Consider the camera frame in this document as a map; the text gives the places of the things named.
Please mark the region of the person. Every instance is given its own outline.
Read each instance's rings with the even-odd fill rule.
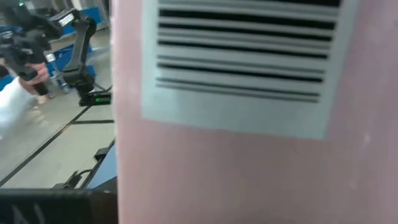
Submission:
[[[27,82],[17,77],[0,91],[0,140],[34,100],[36,92],[33,85],[46,82],[49,78],[45,63],[27,66],[37,70],[35,78]]]

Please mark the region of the hand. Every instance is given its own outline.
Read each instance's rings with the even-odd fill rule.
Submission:
[[[38,83],[42,83],[42,82],[46,82],[50,75],[49,75],[49,71],[47,70],[47,67],[45,66],[45,63],[41,63],[41,64],[31,64],[31,65],[27,65],[30,66],[32,68],[34,68],[37,71],[37,76],[34,77],[33,79],[29,80],[29,81],[25,81],[21,78],[19,79],[19,83],[21,84],[22,87],[24,87],[28,92],[34,93],[34,87],[33,85],[38,84]]]

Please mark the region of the white lab coat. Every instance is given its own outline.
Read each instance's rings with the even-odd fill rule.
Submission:
[[[33,99],[34,96],[21,86],[18,78],[0,91],[0,140],[28,109]]]

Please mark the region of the floor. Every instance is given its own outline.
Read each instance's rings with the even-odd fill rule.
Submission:
[[[66,38],[53,43],[53,48],[59,49],[71,43],[73,38]],[[110,57],[106,50],[109,48],[109,32],[97,32],[91,44],[94,49],[105,49],[97,51],[89,64],[95,67],[97,83],[108,88],[111,86]],[[53,90],[55,98],[33,106],[0,141],[1,188],[53,187],[66,181],[74,171],[93,168],[93,156],[97,150],[114,139],[112,123],[67,125],[85,108],[78,106],[78,97],[73,90],[69,94],[57,87]],[[92,107],[77,120],[102,119],[113,119],[111,106]],[[59,130],[62,130],[61,135],[43,147]]]

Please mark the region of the pink wall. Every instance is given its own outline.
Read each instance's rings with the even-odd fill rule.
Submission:
[[[398,1],[361,1],[322,142],[142,119],[142,2],[113,3],[121,223],[398,223]]]

